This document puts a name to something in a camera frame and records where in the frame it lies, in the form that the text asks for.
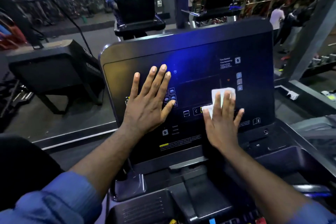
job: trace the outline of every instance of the left hand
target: left hand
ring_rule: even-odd
[[[171,77],[171,73],[166,73],[166,70],[167,66],[164,64],[155,76],[157,67],[153,66],[139,95],[140,74],[134,74],[132,90],[121,127],[128,133],[132,133],[132,137],[137,140],[161,125],[175,104],[175,100],[171,100],[162,109]]]

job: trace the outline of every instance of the forearm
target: forearm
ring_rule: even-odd
[[[258,207],[272,223],[287,223],[309,199],[268,171],[240,147],[224,153],[246,182]]]
[[[70,171],[85,176],[103,199],[112,179],[128,158],[138,139],[127,128],[121,126]]]

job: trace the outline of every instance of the console screen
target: console screen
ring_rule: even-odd
[[[270,34],[246,36],[171,52],[105,64],[118,125],[123,121],[133,75],[140,88],[152,66],[171,72],[164,102],[176,103],[167,120],[145,135],[131,154],[132,163],[200,145],[206,140],[201,107],[212,104],[211,91],[235,88],[236,111],[245,109],[239,132],[274,122],[273,57]]]

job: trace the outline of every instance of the gym floor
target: gym floor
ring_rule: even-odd
[[[174,29],[175,24],[167,25],[166,30]],[[84,36],[95,57],[98,57],[106,44],[118,41],[113,32],[113,28],[105,28],[96,31],[84,32]],[[62,35],[50,41],[62,39],[74,39],[85,47],[79,33]],[[275,63],[279,55],[275,54]],[[329,71],[311,78],[305,78],[302,83],[311,86],[316,91],[336,89],[335,71]],[[60,109],[65,108],[67,98],[64,96],[49,96],[51,101]],[[308,118],[312,118],[305,110],[294,105],[289,99],[283,97],[279,92],[275,93],[275,113],[277,118],[287,124],[293,124]],[[15,133],[30,141],[37,141],[48,137],[77,131],[90,126],[105,124],[114,121],[113,112],[106,92],[103,96],[103,105],[96,106],[83,100],[76,101],[65,115],[55,115],[40,101],[34,97],[30,104],[19,109],[18,114],[6,129],[6,133]],[[52,157],[61,165],[64,170],[68,170],[81,158],[86,156],[95,147],[101,144],[108,135],[100,136],[96,141],[70,149],[52,153]]]

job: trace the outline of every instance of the dumbbell rack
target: dumbbell rack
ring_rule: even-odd
[[[0,133],[6,129],[18,108],[29,103],[34,96],[19,80],[7,80],[8,74],[0,83]]]
[[[321,56],[319,59],[313,58],[302,78],[324,73],[331,70],[334,66],[336,66],[336,54]]]

